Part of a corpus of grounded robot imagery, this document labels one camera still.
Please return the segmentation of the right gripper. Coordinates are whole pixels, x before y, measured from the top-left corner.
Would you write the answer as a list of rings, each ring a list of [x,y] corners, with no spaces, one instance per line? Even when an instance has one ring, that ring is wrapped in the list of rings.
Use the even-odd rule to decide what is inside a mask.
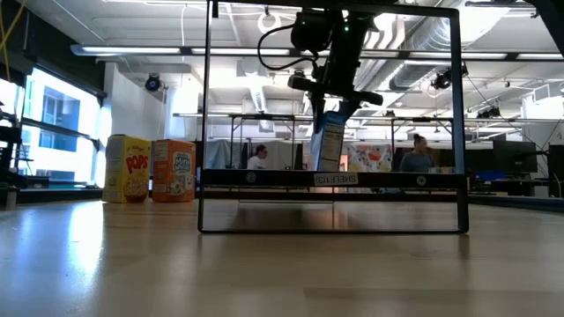
[[[300,11],[291,31],[291,42],[300,52],[329,54],[322,66],[315,65],[313,80],[293,75],[288,86],[311,93],[315,132],[322,128],[325,106],[324,95],[339,96],[338,115],[347,121],[360,108],[362,101],[380,106],[382,96],[375,92],[354,89],[356,71],[360,67],[360,55],[374,16],[369,13],[350,11],[344,16],[341,11]]]

